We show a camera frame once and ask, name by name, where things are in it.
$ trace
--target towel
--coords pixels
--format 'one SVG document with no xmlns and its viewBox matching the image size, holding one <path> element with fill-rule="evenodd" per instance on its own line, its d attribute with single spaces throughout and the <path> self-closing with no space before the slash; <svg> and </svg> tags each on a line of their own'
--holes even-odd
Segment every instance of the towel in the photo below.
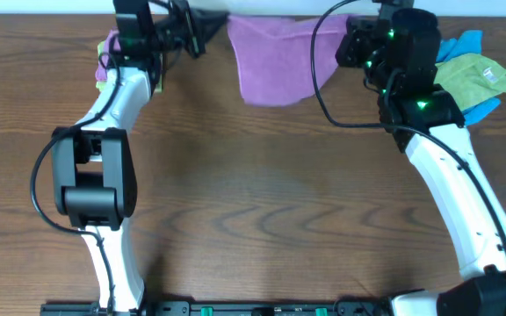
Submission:
<svg viewBox="0 0 506 316">
<path fill-rule="evenodd" d="M 437 64 L 435 83 L 450 92 L 461 111 L 506 92 L 506 69 L 480 54 Z"/>
<path fill-rule="evenodd" d="M 109 46 L 111 45 L 111 39 L 113 37 L 116 37 L 116 35 L 119 33 L 117 30 L 110 30 L 109 35 L 106 37 L 104 42 L 100 42 L 97 45 L 97 51 L 98 54 L 101 54 L 103 52 L 108 53 L 109 52 Z M 112 47 L 113 50 L 120 50 L 120 43 L 118 39 L 114 39 L 114 46 Z M 108 56 L 103 56 L 103 63 L 106 65 L 106 63 L 109 61 Z M 95 71 L 95 79 L 97 79 L 98 82 L 106 82 L 106 69 L 101 66 L 101 64 L 97 63 L 97 71 Z"/>
<path fill-rule="evenodd" d="M 320 87 L 337 68 L 335 52 L 346 34 L 347 18 L 330 16 L 318 30 L 315 69 Z M 309 51 L 316 23 L 317 19 L 229 17 L 228 35 L 245 103 L 285 106 L 314 94 Z"/>
<path fill-rule="evenodd" d="M 482 36 L 483 31 L 470 30 L 463 32 L 458 40 L 443 40 L 438 49 L 437 62 L 449 61 L 463 54 L 481 54 Z"/>
<path fill-rule="evenodd" d="M 472 106 L 467 110 L 463 110 L 464 119 L 466 119 L 466 125 L 470 126 L 473 124 L 480 123 L 487 115 L 501 104 L 501 100 L 496 97 L 491 97 L 476 106 Z"/>
</svg>

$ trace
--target table surface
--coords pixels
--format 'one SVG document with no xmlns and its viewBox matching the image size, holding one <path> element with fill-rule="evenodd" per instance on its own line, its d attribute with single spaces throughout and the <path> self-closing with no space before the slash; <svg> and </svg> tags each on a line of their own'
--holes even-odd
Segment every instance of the table surface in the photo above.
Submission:
<svg viewBox="0 0 506 316">
<path fill-rule="evenodd" d="M 484 30 L 506 68 L 506 18 L 441 18 L 443 35 Z M 56 126 L 98 92 L 96 46 L 112 16 L 0 16 L 0 314 L 38 314 L 47 300 L 94 301 L 81 238 L 38 218 L 28 195 L 36 156 Z M 459 283 L 445 224 L 423 180 L 382 131 L 328 124 L 313 97 L 286 108 L 244 104 L 225 30 L 192 61 L 130 136 L 139 184 L 132 236 L 151 298 L 333 301 Z M 374 122 L 362 74 L 339 69 L 322 93 L 340 120 Z M 470 128 L 506 210 L 506 95 Z M 42 206 L 53 205 L 49 159 Z"/>
</svg>

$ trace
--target pink towel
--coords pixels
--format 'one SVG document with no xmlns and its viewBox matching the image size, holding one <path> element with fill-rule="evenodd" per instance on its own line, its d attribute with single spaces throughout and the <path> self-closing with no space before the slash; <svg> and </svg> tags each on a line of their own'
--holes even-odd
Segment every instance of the pink towel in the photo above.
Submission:
<svg viewBox="0 0 506 316">
<path fill-rule="evenodd" d="M 117 30 L 110 30 L 109 36 L 105 39 L 105 47 L 103 48 L 103 52 L 109 51 L 109 43 L 111 42 L 111 38 L 113 36 L 116 36 L 119 33 Z M 118 39 L 114 39 L 114 46 L 112 49 L 120 50 L 120 44 Z M 103 56 L 103 63 L 106 65 L 106 63 L 109 61 L 108 56 Z M 106 69 L 104 69 L 101 64 L 98 62 L 97 71 L 95 71 L 95 79 L 97 79 L 98 82 L 105 82 L 106 81 Z"/>
<path fill-rule="evenodd" d="M 315 69 L 320 87 L 337 68 L 335 52 L 346 34 L 347 18 L 327 17 L 317 32 Z M 314 94 L 309 50 L 316 23 L 317 19 L 229 17 L 228 34 L 247 104 L 285 106 Z"/>
</svg>

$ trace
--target black base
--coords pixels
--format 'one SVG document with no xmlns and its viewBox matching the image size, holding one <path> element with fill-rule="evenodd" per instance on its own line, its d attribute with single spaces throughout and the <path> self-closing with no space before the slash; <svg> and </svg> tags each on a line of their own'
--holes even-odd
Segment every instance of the black base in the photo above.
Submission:
<svg viewBox="0 0 506 316">
<path fill-rule="evenodd" d="M 105 309 L 93 304 L 44 304 L 40 316 L 99 316 Z M 340 300 L 321 304 L 189 303 L 169 301 L 144 306 L 139 311 L 116 312 L 116 316 L 387 316 L 386 300 Z"/>
</svg>

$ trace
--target yellow-green cloth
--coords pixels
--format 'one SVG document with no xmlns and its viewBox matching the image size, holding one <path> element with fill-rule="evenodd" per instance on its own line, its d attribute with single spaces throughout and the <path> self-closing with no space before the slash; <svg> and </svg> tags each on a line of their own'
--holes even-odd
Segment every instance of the yellow-green cloth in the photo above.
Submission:
<svg viewBox="0 0 506 316">
<path fill-rule="evenodd" d="M 437 68 L 435 83 L 450 92 L 462 111 L 506 92 L 506 69 L 480 54 L 463 54 Z"/>
<path fill-rule="evenodd" d="M 104 50 L 105 50 L 105 41 L 103 40 L 102 42 L 98 43 L 98 45 L 97 45 L 97 57 L 99 55 L 101 55 L 101 53 L 103 53 Z M 105 89 L 105 86 L 106 86 L 106 82 L 97 81 L 97 83 L 95 83 L 95 88 L 97 88 L 99 90 L 99 92 L 103 92 L 103 90 Z M 155 87 L 155 93 L 161 93 L 161 92 L 162 92 L 161 84 L 157 84 L 157 86 Z"/>
</svg>

